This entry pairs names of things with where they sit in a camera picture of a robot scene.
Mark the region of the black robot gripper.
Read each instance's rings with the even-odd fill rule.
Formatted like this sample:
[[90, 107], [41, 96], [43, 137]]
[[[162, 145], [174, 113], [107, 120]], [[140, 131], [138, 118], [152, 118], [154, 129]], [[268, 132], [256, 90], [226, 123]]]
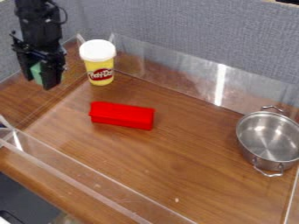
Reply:
[[14, 0], [13, 13], [19, 30], [11, 31], [10, 37], [23, 78], [33, 79], [30, 68], [39, 61], [41, 84], [49, 90], [61, 83], [61, 26], [67, 22], [67, 13], [53, 0]]

